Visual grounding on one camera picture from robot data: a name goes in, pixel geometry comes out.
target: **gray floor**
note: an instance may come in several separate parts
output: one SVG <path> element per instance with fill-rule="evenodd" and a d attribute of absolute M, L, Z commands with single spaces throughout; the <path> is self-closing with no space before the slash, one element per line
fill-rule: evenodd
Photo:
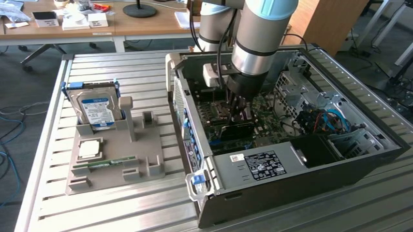
<path fill-rule="evenodd" d="M 355 33 L 363 29 L 370 17 L 371 15 L 367 15 L 367 17 L 362 17 L 358 20 L 354 29 Z M 366 44 L 360 46 L 360 50 L 368 49 L 368 38 L 366 39 Z M 394 28 L 391 34 L 379 46 L 382 54 L 372 54 L 368 59 L 371 61 L 382 62 L 390 67 L 411 42 L 413 34 L 399 28 Z M 132 45 L 145 48 L 148 43 L 148 41 L 141 41 L 137 44 L 132 43 Z M 157 40 L 149 44 L 149 47 L 146 47 L 145 50 L 164 50 L 172 48 L 181 49 L 191 44 L 192 42 L 189 39 Z M 37 47 L 38 46 L 27 46 L 30 50 Z M 97 43 L 97 50 L 89 48 L 86 43 L 66 44 L 61 47 L 68 53 L 72 54 L 114 51 L 113 44 L 109 42 Z M 29 63 L 34 71 L 32 73 L 25 73 L 19 68 L 18 62 L 23 59 L 26 54 L 27 53 L 18 51 L 15 46 L 10 46 L 7 52 L 0 56 L 0 108 L 6 106 L 22 106 L 34 102 L 49 100 L 60 64 L 60 54 L 53 49 L 46 51 Z M 364 61 L 354 58 L 347 53 L 338 53 L 336 60 L 350 71 L 354 71 L 367 65 Z M 411 76 L 413 68 L 408 69 L 404 77 L 410 78 Z M 376 71 L 376 67 L 371 67 L 358 72 L 356 77 L 368 83 L 374 83 L 378 80 L 382 80 L 384 75 Z M 44 108 L 45 106 L 36 108 L 36 110 L 42 110 Z M 18 173 L 23 182 L 26 182 L 29 176 L 44 117 L 45 115 L 26 117 L 26 128 L 22 135 L 6 144 L 9 154 L 15 161 Z M 15 115 L 9 118 L 18 119 L 19 116 Z M 3 134 L 13 126 L 14 124 L 10 122 L 0 121 L 0 134 Z M 19 194 L 13 199 L 14 202 L 21 201 L 22 199 L 23 185 L 25 184 L 22 183 Z M 6 177 L 0 181 L 0 202 L 6 199 L 14 189 L 15 179 L 13 173 L 9 172 Z M 0 231 L 9 232 L 13 230 L 18 208 L 18 204 L 0 208 Z"/>

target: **hard drive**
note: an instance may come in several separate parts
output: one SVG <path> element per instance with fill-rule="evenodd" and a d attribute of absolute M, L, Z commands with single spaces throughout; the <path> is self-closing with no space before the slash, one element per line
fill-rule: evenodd
<path fill-rule="evenodd" d="M 94 131 L 113 128 L 114 121 L 122 119 L 117 81 L 72 82 L 65 86 L 62 82 L 61 91 L 72 104 L 78 124 L 89 124 Z"/>

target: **red object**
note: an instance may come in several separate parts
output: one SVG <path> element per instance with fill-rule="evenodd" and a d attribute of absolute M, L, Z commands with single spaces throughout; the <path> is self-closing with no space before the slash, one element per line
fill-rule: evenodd
<path fill-rule="evenodd" d="M 100 10 L 101 12 L 106 12 L 110 8 L 109 5 L 102 5 L 102 4 L 97 4 L 97 3 L 93 3 L 93 8 L 96 10 Z"/>

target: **green circuit board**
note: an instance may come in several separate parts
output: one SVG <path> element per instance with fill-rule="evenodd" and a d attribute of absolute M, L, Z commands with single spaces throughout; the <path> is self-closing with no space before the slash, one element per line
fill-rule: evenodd
<path fill-rule="evenodd" d="M 252 102 L 253 120 L 249 125 L 253 127 L 253 132 L 243 139 L 219 142 L 220 131 L 227 125 L 229 115 L 225 101 L 197 102 L 196 109 L 215 155 L 277 144 L 281 139 L 291 136 L 283 130 L 268 100 L 261 95 L 257 95 Z"/>

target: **paper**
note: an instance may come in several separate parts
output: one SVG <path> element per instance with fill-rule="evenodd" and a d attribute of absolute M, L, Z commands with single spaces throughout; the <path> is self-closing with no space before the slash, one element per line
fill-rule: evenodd
<path fill-rule="evenodd" d="M 3 25 L 6 26 L 6 28 L 18 28 L 18 27 L 27 26 L 27 23 L 26 22 L 23 22 L 23 23 L 5 23 Z"/>
<path fill-rule="evenodd" d="M 188 14 L 185 12 L 175 12 L 175 18 L 179 23 L 179 27 L 183 29 L 188 29 Z M 193 23 L 193 27 L 199 28 L 200 23 Z"/>

